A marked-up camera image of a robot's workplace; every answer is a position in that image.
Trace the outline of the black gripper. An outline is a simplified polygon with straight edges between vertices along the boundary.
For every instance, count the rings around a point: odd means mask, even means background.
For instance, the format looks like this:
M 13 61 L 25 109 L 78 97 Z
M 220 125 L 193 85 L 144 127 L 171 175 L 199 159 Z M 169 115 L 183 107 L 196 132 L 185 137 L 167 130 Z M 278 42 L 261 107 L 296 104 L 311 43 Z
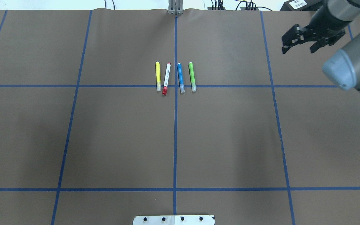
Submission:
M 320 30 L 295 24 L 282 36 L 282 53 L 286 54 L 291 47 L 305 42 L 315 42 L 310 47 L 310 52 L 315 53 L 322 47 L 327 45 L 332 46 L 345 34 L 346 31 L 344 28 L 341 30 L 331 30 L 329 28 Z

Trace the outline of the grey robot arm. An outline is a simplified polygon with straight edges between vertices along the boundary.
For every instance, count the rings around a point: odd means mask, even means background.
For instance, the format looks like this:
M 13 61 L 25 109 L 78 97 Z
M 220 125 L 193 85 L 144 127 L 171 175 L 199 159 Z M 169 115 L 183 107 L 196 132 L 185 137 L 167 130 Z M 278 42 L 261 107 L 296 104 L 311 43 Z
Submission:
M 294 24 L 282 36 L 282 53 L 299 44 L 313 42 L 311 53 L 334 45 L 346 34 L 345 28 L 360 15 L 360 0 L 326 0 L 310 23 Z M 360 33 L 337 50 L 322 66 L 326 77 L 342 90 L 354 88 L 360 93 Z

